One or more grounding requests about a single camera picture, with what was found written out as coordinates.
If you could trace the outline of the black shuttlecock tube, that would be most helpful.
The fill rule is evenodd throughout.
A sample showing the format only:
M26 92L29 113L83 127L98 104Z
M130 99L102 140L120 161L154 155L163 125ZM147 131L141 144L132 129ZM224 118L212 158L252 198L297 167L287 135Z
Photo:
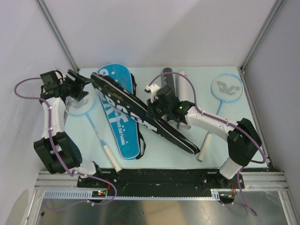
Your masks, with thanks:
M172 68L170 67L165 67L162 70L162 73L167 73L167 72L172 72ZM174 79L173 79L173 75L163 75L163 77L161 78L161 84L163 87L168 86L170 87L173 92L175 92L175 86L174 86ZM168 122L168 124L170 124L171 126L176 126L175 121L168 115L164 116L165 121Z

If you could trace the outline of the blue racket bag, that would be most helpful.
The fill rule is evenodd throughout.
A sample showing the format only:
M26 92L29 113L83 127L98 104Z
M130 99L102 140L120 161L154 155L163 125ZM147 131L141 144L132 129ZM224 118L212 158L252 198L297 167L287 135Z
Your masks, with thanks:
M97 72L112 77L121 87L136 94L135 78L126 66L112 63L101 67ZM99 99L121 157L125 160L140 159L144 155L146 144L139 131L138 123L111 106L101 94L99 94Z

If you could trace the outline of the black racket bag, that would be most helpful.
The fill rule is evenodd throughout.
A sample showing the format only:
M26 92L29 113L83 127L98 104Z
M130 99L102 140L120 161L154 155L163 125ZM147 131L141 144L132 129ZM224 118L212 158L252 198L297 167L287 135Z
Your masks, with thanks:
M90 76L92 85L102 100L124 113L140 125L163 137L190 154L197 154L200 149L183 134L163 119L154 120L146 116L147 105L134 94L122 88L113 78L93 72Z

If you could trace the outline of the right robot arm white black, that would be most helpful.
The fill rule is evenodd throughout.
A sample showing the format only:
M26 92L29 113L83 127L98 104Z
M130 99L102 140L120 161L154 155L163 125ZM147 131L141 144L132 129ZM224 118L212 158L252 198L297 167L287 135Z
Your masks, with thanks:
M147 101L148 117L158 120L167 115L177 123L206 129L227 142L229 157L216 177L220 187L229 187L233 183L234 175L247 166L261 149L258 133L249 120L243 118L234 121L206 113L192 102L179 101L169 87L160 88L151 84L146 86L145 91L150 93Z

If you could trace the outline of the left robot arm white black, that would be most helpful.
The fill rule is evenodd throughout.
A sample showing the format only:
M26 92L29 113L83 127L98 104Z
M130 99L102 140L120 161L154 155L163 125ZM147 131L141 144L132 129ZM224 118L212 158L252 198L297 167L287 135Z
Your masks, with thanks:
M103 174L98 172L99 167L95 162L82 157L79 148L65 131L64 120L67 98L82 100L88 95L84 87L92 80L71 69L66 75L53 70L40 77L43 85L39 102L44 110L44 130L41 139L33 144L35 152L49 173L87 176L92 186L101 186Z

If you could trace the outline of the white shuttlecock tube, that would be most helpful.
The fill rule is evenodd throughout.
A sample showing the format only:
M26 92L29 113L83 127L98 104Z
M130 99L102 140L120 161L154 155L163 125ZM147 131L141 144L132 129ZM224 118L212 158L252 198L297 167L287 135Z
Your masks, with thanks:
M180 101L188 100L188 82L182 76L176 78L176 91ZM190 125L182 122L177 125L178 130L189 130L190 128Z

